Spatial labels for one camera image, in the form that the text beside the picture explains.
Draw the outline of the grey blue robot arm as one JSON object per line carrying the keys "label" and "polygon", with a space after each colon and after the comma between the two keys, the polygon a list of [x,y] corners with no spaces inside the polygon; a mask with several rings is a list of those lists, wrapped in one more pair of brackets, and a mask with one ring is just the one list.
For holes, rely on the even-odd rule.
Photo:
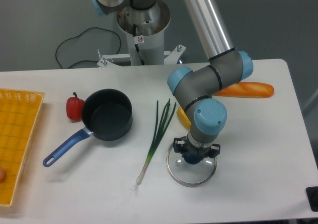
{"label": "grey blue robot arm", "polygon": [[[131,65],[163,64],[163,32],[170,22],[169,8],[163,1],[92,2],[100,14],[117,14],[117,23],[126,34]],[[185,3],[209,65],[197,71],[178,68],[169,75],[167,84],[191,122],[186,139],[176,138],[173,149],[187,163],[197,164],[220,153],[214,140],[225,125],[227,111],[212,95],[249,77],[253,62],[232,44],[214,0]]]}

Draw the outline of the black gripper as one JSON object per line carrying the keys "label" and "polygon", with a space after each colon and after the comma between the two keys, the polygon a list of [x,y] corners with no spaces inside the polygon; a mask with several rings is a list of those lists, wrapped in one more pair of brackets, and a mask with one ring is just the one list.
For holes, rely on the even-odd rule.
{"label": "black gripper", "polygon": [[202,161],[206,158],[215,158],[220,154],[220,145],[212,144],[210,147],[195,146],[187,137],[185,140],[182,138],[174,138],[173,150],[175,153],[182,153],[185,161]]}

